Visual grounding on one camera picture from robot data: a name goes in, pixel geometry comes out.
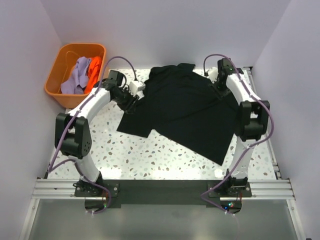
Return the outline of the black t shirt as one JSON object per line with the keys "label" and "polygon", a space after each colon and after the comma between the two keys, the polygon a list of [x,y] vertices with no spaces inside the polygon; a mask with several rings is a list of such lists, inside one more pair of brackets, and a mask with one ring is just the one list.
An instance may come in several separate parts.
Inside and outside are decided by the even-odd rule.
{"label": "black t shirt", "polygon": [[153,67],[144,97],[124,114],[117,131],[147,138],[151,130],[222,165],[234,135],[239,105],[233,94],[222,99],[195,65]]}

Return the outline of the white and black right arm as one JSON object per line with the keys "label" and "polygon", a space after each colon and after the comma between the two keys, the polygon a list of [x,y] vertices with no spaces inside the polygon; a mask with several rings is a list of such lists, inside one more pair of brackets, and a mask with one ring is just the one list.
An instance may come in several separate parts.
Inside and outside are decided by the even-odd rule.
{"label": "white and black right arm", "polygon": [[217,62],[213,90],[221,100],[234,96],[238,110],[234,122],[236,146],[233,159],[223,180],[211,188],[210,197],[252,195],[248,182],[249,165],[255,146],[267,131],[270,103],[253,92],[244,76],[229,58],[224,57]]}

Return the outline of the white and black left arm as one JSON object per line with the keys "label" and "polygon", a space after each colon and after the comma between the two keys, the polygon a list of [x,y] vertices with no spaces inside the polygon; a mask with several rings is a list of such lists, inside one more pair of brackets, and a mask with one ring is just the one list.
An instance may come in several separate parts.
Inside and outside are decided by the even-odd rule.
{"label": "white and black left arm", "polygon": [[69,113],[60,113],[55,119],[54,157],[58,153],[73,162],[80,175],[74,183],[75,196],[110,196],[104,186],[101,172],[91,156],[92,137],[90,123],[99,111],[111,101],[125,113],[132,113],[145,89],[142,81],[134,79],[127,83],[126,76],[110,70],[108,77],[97,82],[89,95]]}

